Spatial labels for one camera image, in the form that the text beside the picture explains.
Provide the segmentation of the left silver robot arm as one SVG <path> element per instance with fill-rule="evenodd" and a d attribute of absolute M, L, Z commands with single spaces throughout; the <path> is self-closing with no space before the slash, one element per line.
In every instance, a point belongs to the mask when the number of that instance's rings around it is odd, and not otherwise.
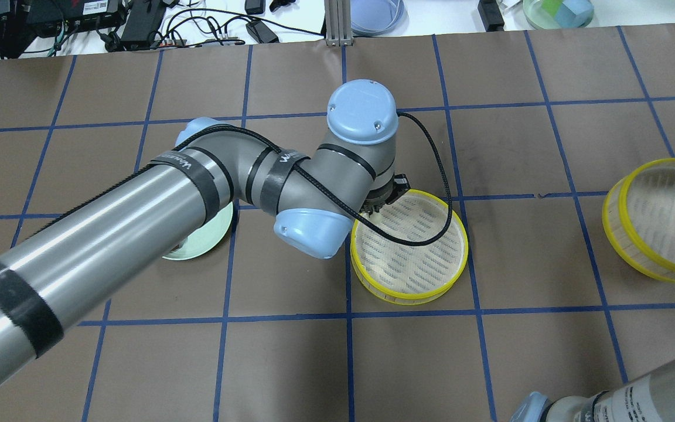
<path fill-rule="evenodd" d="M 241 199 L 309 256 L 334 257 L 364 205 L 391 202 L 398 115 L 390 91 L 349 81 L 313 156 L 196 118 L 180 145 L 0 256 L 0 385 L 125 283 Z"/>

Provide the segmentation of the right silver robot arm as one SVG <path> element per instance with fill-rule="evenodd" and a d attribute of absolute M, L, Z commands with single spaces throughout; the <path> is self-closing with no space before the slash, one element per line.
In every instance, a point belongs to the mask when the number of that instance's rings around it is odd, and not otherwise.
<path fill-rule="evenodd" d="M 511 421 L 675 421 L 675 360 L 614 390 L 551 401 L 533 391 Z"/>

